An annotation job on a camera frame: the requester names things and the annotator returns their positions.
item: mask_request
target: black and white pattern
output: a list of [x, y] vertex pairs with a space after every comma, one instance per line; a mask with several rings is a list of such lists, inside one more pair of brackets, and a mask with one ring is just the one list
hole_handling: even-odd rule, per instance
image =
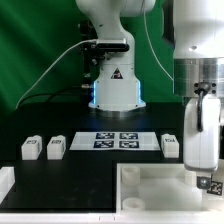
[[120, 133], [120, 139], [135, 140], [138, 139], [138, 133]]
[[119, 148], [121, 149], [139, 149], [138, 141], [120, 141]]
[[107, 148], [113, 148], [114, 147], [114, 141], [95, 141], [94, 143], [94, 149], [107, 149]]
[[52, 144], [61, 144], [61, 140], [53, 140], [51, 143]]
[[96, 139], [114, 139], [115, 133], [96, 133]]
[[123, 79], [120, 70], [117, 68], [112, 75], [111, 79]]
[[34, 145], [34, 144], [36, 144], [36, 143], [37, 143], [36, 140], [29, 140], [29, 141], [27, 141], [27, 144], [31, 144], [31, 145]]
[[207, 191], [208, 194], [222, 196], [223, 183], [212, 181], [211, 188]]

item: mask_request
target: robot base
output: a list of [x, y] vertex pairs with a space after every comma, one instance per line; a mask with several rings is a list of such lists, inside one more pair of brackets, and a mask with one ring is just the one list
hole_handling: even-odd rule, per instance
[[91, 107], [89, 109], [90, 109], [90, 113], [93, 113], [102, 117], [108, 117], [108, 118], [129, 118], [129, 117], [133, 117], [145, 112], [145, 107], [140, 107], [140, 108], [129, 110], [129, 111], [105, 111], [105, 110], [100, 110], [98, 108], [91, 108]]

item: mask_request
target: warning label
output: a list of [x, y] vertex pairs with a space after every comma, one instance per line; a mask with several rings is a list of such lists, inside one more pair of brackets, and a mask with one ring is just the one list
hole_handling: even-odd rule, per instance
[[117, 68], [112, 75], [111, 79], [123, 79], [120, 70]]

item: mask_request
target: black cable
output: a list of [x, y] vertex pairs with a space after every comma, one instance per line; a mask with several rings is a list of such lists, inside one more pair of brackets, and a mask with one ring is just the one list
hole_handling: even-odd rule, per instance
[[34, 94], [34, 95], [27, 96], [20, 101], [18, 107], [20, 107], [25, 101], [27, 101], [31, 98], [38, 97], [38, 96], [51, 96], [51, 95], [52, 95], [51, 93], [40, 93], [40, 94]]
[[25, 101], [31, 99], [31, 98], [35, 98], [35, 97], [39, 97], [39, 96], [50, 96], [46, 102], [49, 102], [50, 100], [52, 100], [53, 98], [55, 98], [56, 96], [73, 96], [74, 94], [65, 94], [63, 92], [68, 91], [70, 89], [74, 89], [74, 87], [78, 86], [70, 86], [67, 88], [64, 88], [62, 90], [57, 91], [56, 93], [39, 93], [39, 94], [33, 94], [30, 96], [25, 97], [23, 100], [21, 100], [21, 102], [19, 103], [18, 107], [20, 107]]
[[53, 94], [51, 94], [51, 96], [45, 101], [46, 103], [50, 102], [51, 100], [53, 100], [56, 96], [58, 96], [60, 93], [63, 93], [63, 92], [66, 92], [68, 90], [72, 90], [72, 89], [78, 89], [78, 90], [81, 90], [81, 87], [80, 86], [69, 86], [69, 87], [66, 87], [64, 89], [61, 89]]
[[200, 82], [198, 84], [198, 105], [197, 105], [197, 129], [199, 132], [203, 131], [203, 122], [202, 122], [202, 103], [203, 103], [203, 99], [204, 97], [208, 94], [209, 90], [210, 90], [210, 85], [209, 83], [206, 82]]
[[197, 116], [198, 116], [198, 120], [197, 120], [197, 129], [199, 132], [203, 131], [203, 122], [202, 122], [202, 102], [205, 96], [205, 91], [201, 90], [199, 92], [199, 98], [198, 98], [198, 105], [197, 105]]

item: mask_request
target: green backdrop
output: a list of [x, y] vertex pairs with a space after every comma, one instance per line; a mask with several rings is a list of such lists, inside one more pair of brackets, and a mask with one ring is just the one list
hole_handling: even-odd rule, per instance
[[[162, 9], [157, 0], [147, 15], [155, 52], [173, 73], [173, 50], [162, 40]], [[80, 41], [78, 23], [85, 16], [75, 0], [0, 1], [0, 120], [14, 110], [23, 93], [67, 48]], [[144, 83], [146, 102], [177, 102], [171, 80], [160, 69], [148, 46], [143, 17], [122, 19], [136, 38], [136, 76]], [[82, 81], [82, 56], [68, 54], [31, 94], [54, 92]]]

